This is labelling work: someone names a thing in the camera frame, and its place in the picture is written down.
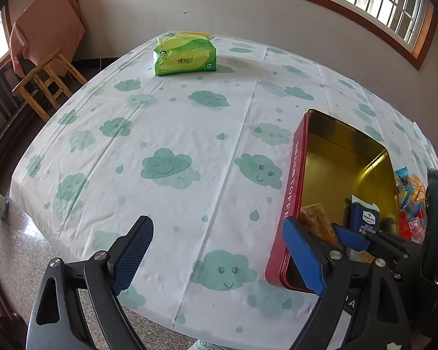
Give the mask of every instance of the white tablecloth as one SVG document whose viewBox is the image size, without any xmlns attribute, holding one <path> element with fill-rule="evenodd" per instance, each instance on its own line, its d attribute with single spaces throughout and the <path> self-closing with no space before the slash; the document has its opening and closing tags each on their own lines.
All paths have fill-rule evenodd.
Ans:
<svg viewBox="0 0 438 350">
<path fill-rule="evenodd" d="M 100 72 L 34 139 L 10 196 L 66 262 L 149 215 L 154 239 L 122 304 L 216 344 L 288 349 L 316 296 L 272 287 L 264 270 L 307 109 L 368 133 L 425 183 L 438 159 L 414 122 L 353 80 L 280 49 L 212 42 L 216 72 L 155 76 L 157 39 Z"/>
</svg>

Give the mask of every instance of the pink cloth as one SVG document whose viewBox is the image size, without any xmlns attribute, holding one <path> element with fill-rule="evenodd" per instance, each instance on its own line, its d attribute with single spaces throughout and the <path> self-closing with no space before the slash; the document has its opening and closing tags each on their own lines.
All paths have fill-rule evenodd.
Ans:
<svg viewBox="0 0 438 350">
<path fill-rule="evenodd" d="M 18 62 L 20 52 L 38 65 L 62 48 L 62 55 L 71 61 L 84 32 L 76 0 L 35 0 L 18 17 L 10 35 L 14 72 L 24 77 Z M 58 75 L 65 76 L 66 68 L 58 60 L 53 60 L 50 66 Z"/>
</svg>

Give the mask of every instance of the floor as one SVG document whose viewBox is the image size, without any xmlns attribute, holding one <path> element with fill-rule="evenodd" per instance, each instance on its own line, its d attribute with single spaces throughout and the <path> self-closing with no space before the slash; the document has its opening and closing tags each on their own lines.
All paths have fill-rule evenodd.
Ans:
<svg viewBox="0 0 438 350">
<path fill-rule="evenodd" d="M 89 79 L 98 69 L 80 70 Z M 8 196 L 13 171 L 27 147 L 44 126 L 37 116 L 33 117 L 16 139 L 0 168 L 0 193 Z M 0 287 L 11 308 L 20 314 L 26 323 L 33 308 L 41 278 L 50 259 L 59 254 L 35 226 L 32 219 L 13 202 L 10 202 L 8 217 L 0 221 Z M 87 291 L 80 290 L 81 303 L 92 338 L 99 350 L 108 349 L 92 310 Z M 131 325 L 149 349 L 185 350 L 194 339 L 166 329 L 138 314 L 125 309 Z"/>
</svg>

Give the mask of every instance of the green tissue package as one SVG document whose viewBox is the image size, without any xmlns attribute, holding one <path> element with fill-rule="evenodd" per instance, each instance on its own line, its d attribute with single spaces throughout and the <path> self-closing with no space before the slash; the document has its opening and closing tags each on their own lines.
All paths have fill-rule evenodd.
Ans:
<svg viewBox="0 0 438 350">
<path fill-rule="evenodd" d="M 156 75 L 216 71 L 216 48 L 211 35 L 182 31 L 160 42 L 154 49 Z"/>
</svg>

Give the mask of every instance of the wooden stool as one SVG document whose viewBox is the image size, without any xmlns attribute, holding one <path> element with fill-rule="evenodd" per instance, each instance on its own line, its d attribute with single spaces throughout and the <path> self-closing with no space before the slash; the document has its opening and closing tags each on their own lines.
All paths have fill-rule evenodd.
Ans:
<svg viewBox="0 0 438 350">
<path fill-rule="evenodd" d="M 28 84 L 32 79 L 37 83 L 40 90 L 44 92 L 47 99 L 52 103 L 55 109 L 59 109 L 60 105 L 57 102 L 57 97 L 59 97 L 62 92 L 70 98 L 73 93 L 70 92 L 68 87 L 65 85 L 65 83 L 58 77 L 58 75 L 54 72 L 52 68 L 50 68 L 49 63 L 53 61 L 54 59 L 58 59 L 65 68 L 70 71 L 70 73 L 82 84 L 85 85 L 88 81 L 83 77 L 82 74 L 78 72 L 75 67 L 71 65 L 68 60 L 66 60 L 63 55 L 61 54 L 62 49 L 59 48 L 58 50 L 54 51 L 52 54 L 50 54 L 47 58 L 45 58 L 42 62 L 40 62 L 30 73 L 28 73 L 23 80 L 20 81 L 20 83 L 13 89 L 13 94 L 16 95 L 16 93 L 20 93 L 21 96 L 27 101 L 27 103 L 36 111 L 36 113 L 45 121 L 47 122 L 50 119 L 50 116 L 47 114 L 47 112 L 40 106 L 37 101 L 34 99 L 34 97 L 31 96 L 31 94 L 26 90 L 25 86 Z M 40 70 L 44 69 L 48 75 L 49 78 L 44 82 L 37 74 Z M 48 87 L 50 84 L 55 82 L 57 86 L 59 87 L 59 90 L 52 94 Z"/>
</svg>

